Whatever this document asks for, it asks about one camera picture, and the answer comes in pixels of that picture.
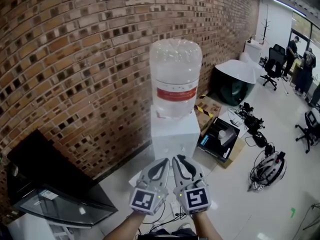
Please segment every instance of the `ceiling light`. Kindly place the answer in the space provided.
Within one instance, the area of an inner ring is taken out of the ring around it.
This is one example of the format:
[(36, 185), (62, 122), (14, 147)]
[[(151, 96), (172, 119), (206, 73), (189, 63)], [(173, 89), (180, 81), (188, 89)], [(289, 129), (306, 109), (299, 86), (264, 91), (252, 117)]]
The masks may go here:
[(282, 5), (282, 6), (285, 6), (285, 7), (289, 8), (290, 10), (294, 11), (295, 13), (297, 13), (297, 14), (301, 15), (302, 17), (306, 18), (306, 15), (304, 13), (302, 13), (301, 11), (298, 11), (297, 9), (291, 7), (290, 5), (288, 5), (288, 4), (284, 3), (284, 2), (281, 2), (279, 0), (273, 0), (273, 1), (275, 1), (276, 3), (278, 3), (278, 4)]

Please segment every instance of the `helmet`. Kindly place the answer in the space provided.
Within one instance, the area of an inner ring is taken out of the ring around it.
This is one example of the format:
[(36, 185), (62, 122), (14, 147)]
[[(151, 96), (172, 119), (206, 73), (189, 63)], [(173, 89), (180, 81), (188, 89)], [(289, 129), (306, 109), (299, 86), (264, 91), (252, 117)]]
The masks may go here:
[(280, 181), (287, 170), (287, 162), (284, 159), (284, 152), (274, 152), (266, 156), (250, 174), (253, 183), (264, 187), (270, 186)]

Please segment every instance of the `brick wall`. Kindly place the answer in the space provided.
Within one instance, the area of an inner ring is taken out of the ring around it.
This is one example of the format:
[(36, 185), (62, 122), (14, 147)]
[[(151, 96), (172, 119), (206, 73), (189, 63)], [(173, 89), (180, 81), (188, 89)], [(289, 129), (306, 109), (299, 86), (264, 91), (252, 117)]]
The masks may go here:
[[(152, 42), (200, 44), (201, 94), (212, 66), (236, 58), (256, 32), (259, 11), (258, 0), (0, 1), (1, 152), (38, 128), (91, 177), (150, 138)], [(6, 162), (4, 222), (15, 218)]]

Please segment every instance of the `person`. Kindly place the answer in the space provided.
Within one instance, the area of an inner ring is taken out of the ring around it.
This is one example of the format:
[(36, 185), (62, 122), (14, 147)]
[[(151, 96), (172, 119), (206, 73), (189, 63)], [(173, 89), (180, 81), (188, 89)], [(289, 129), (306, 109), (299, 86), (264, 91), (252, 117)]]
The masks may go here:
[[(104, 237), (103, 240), (132, 240), (135, 238), (136, 233), (144, 221), (146, 215), (137, 211), (132, 212), (116, 229)], [(208, 240), (222, 240), (221, 236), (216, 231), (215, 227), (208, 218), (206, 212), (199, 212), (192, 215), (192, 220), (195, 226), (196, 234), (190, 228), (190, 224), (181, 225), (177, 231), (173, 232), (170, 237), (194, 237), (207, 238)], [(164, 228), (158, 227), (158, 231), (153, 231), (144, 236), (147, 239), (155, 237), (169, 237)]]
[(317, 88), (314, 90), (312, 99), (308, 103), (309, 107), (316, 108), (319, 100), (320, 100), (320, 84), (318, 84)]
[(300, 72), (297, 83), (294, 88), (294, 93), (301, 96), (306, 90), (306, 86), (309, 81), (312, 79), (312, 70), (316, 66), (316, 56), (313, 54), (311, 48), (306, 50), (303, 54), (301, 67), (302, 71)]
[(295, 36), (293, 40), (291, 40), (288, 44), (288, 47), (286, 48), (286, 67), (283, 72), (282, 78), (286, 81), (288, 81), (288, 73), (294, 64), (295, 59), (298, 57), (297, 55), (297, 45), (296, 43), (299, 42), (299, 36)]

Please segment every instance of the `water bottle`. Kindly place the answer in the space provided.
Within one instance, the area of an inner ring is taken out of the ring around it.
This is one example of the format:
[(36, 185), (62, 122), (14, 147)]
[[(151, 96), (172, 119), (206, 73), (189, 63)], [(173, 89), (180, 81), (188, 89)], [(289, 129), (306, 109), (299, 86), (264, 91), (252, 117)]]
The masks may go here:
[(195, 42), (163, 39), (150, 49), (152, 98), (161, 117), (180, 119), (194, 108), (202, 63)]

